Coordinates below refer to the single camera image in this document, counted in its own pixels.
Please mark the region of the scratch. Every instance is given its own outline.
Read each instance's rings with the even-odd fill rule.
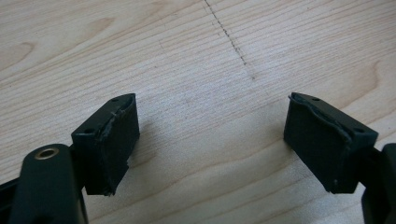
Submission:
[[[231,42],[231,45],[233,46],[233,49],[235,50],[236,54],[239,56],[239,58],[242,60],[242,62],[244,63],[244,65],[247,65],[247,62],[245,61],[244,57],[242,56],[242,52],[241,49],[238,48],[233,39],[230,37],[230,35],[228,34],[227,30],[224,28],[223,24],[220,22],[219,18],[216,16],[215,11],[213,10],[212,6],[209,5],[209,3],[207,2],[207,0],[204,0],[207,4],[207,6],[210,9],[210,12],[212,13],[212,15],[215,17],[216,21],[218,22],[220,28],[223,30],[224,34],[228,37],[228,39]]]

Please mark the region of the crack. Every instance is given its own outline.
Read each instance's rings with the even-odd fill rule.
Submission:
[[[218,22],[220,28],[223,30],[224,34],[228,37],[228,39],[231,42],[231,45],[233,46],[233,49],[235,50],[236,54],[239,56],[239,58],[242,60],[242,62],[244,63],[244,65],[247,65],[247,62],[244,59],[244,56],[242,56],[242,52],[241,49],[238,48],[235,45],[235,42],[233,41],[233,39],[230,37],[230,35],[228,34],[227,30],[224,28],[223,24],[220,22],[219,18],[216,16],[215,11],[213,10],[212,6],[209,5],[209,3],[207,2],[207,0],[204,0],[207,4],[207,6],[210,9],[210,12],[212,13],[212,15],[215,17],[216,21]]]

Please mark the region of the light wood tabletop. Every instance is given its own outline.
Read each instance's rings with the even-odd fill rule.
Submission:
[[[0,184],[136,93],[141,137],[91,223],[362,223],[284,143],[293,91],[396,141],[396,1],[3,0]]]

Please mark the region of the wood grain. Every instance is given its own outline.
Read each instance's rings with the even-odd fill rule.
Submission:
[[[91,223],[362,223],[282,141],[292,91],[396,138],[395,1],[4,0],[0,183],[135,92],[141,139]]]

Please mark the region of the screw hole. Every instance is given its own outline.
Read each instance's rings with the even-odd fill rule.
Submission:
[[[93,133],[95,132],[95,129],[86,129],[84,130],[84,133]]]
[[[364,130],[361,128],[354,128],[353,131],[355,131],[357,133],[364,133]]]
[[[44,148],[44,149],[40,150],[39,152],[37,152],[37,154],[35,154],[35,159],[36,160],[46,160],[51,157],[54,157],[58,153],[59,153],[58,148],[55,148],[55,147],[54,148]]]

